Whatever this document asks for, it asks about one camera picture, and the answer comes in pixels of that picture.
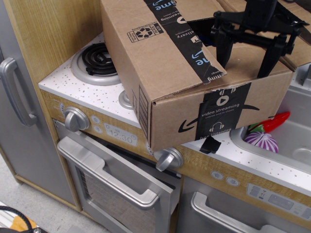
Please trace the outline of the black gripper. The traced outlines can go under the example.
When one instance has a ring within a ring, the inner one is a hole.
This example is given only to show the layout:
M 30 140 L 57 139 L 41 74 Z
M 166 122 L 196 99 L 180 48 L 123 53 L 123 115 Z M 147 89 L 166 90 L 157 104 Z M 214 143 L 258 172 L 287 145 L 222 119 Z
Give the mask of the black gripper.
M 248 0 L 243 12 L 215 12 L 211 30 L 216 56 L 225 68 L 234 43 L 266 48 L 257 78 L 267 77 L 281 56 L 291 54 L 308 23 L 277 0 Z

